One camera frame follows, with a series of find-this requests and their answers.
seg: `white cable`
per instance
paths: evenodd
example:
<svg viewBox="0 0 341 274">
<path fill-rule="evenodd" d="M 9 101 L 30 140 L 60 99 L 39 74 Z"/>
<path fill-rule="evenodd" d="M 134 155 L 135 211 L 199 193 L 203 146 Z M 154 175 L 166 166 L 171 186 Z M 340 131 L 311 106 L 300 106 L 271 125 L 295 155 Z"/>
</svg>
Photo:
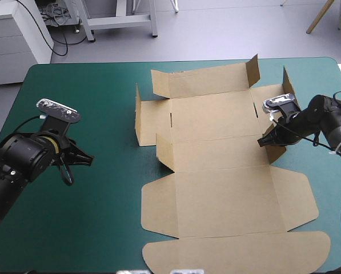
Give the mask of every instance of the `white cable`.
<svg viewBox="0 0 341 274">
<path fill-rule="evenodd" d="M 341 142 L 336 146 L 336 149 L 334 151 L 330 151 L 329 154 L 335 155 L 340 147 L 341 147 Z"/>
</svg>

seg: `gray floor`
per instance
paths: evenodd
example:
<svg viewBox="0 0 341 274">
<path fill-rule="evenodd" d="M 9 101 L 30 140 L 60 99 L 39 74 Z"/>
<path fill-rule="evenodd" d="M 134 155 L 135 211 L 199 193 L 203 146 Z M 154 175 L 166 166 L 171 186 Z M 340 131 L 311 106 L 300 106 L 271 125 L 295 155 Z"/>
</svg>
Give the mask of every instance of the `gray floor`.
<svg viewBox="0 0 341 274">
<path fill-rule="evenodd" d="M 86 1 L 92 17 L 113 15 L 115 1 Z M 314 32 L 305 33 L 325 0 L 179 0 L 179 14 L 170 0 L 156 0 L 159 37 L 149 27 L 96 31 L 97 41 L 70 46 L 52 63 L 182 61 L 260 58 L 332 57 L 341 63 L 339 1 L 335 1 Z M 140 12 L 148 10 L 143 0 Z M 66 29 L 69 41 L 84 33 Z M 60 32 L 52 35 L 61 39 Z M 56 46 L 63 52 L 63 46 Z M 0 86 L 0 129 L 19 85 Z"/>
</svg>

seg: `white cabinet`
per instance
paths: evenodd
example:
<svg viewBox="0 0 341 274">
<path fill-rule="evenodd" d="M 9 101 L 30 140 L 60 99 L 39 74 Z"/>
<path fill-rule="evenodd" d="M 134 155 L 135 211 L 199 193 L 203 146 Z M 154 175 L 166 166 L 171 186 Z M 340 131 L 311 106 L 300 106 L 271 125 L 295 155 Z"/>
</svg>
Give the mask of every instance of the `white cabinet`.
<svg viewBox="0 0 341 274">
<path fill-rule="evenodd" d="M 32 13 L 47 42 L 53 40 L 33 0 L 20 0 Z M 50 63 L 52 52 L 28 11 L 15 0 L 0 1 L 0 84 L 23 82 L 29 68 Z"/>
</svg>

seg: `wooden chair leg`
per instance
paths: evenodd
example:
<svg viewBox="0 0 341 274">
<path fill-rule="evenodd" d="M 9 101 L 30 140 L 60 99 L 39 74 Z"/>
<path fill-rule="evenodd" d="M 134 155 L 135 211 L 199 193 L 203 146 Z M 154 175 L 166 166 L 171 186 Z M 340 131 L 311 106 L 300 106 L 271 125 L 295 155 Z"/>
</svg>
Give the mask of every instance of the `wooden chair leg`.
<svg viewBox="0 0 341 274">
<path fill-rule="evenodd" d="M 316 25 L 320 22 L 321 18 L 323 18 L 323 16 L 325 15 L 325 13 L 328 11 L 328 9 L 330 8 L 330 6 L 334 3 L 334 0 L 328 0 L 325 5 L 323 6 L 323 8 L 321 9 L 321 11 L 318 13 L 318 15 L 316 16 L 315 20 L 312 22 L 312 24 L 310 25 L 310 27 L 307 29 L 306 33 L 310 34 L 314 28 L 316 27 Z"/>
</svg>

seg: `table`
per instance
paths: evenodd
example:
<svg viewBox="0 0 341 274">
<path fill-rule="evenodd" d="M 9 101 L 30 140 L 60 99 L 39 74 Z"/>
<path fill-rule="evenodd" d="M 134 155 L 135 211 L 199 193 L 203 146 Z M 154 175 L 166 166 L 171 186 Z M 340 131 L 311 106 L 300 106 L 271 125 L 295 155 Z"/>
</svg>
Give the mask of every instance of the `table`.
<svg viewBox="0 0 341 274">
<path fill-rule="evenodd" d="M 37 115 L 35 104 L 50 98 L 77 109 L 82 120 L 69 129 L 92 167 L 73 167 L 76 181 L 64 185 L 50 167 L 27 186 L 0 226 L 0 272 L 111 272 L 146 269 L 141 250 L 170 237 L 142 229 L 141 187 L 171 171 L 155 147 L 139 147 L 134 132 L 135 83 L 143 100 L 152 94 L 150 69 L 190 70 L 244 61 L 82 63 L 31 68 L 1 131 L 0 140 L 21 121 Z M 299 103 L 315 94 L 341 90 L 341 72 L 330 58 L 262 59 L 257 86 L 282 82 L 286 65 Z M 35 131 L 40 121 L 24 127 Z M 317 220 L 297 231 L 321 230 L 331 252 L 320 271 L 341 265 L 341 160 L 301 141 L 276 163 L 306 174 L 320 210 Z"/>
</svg>

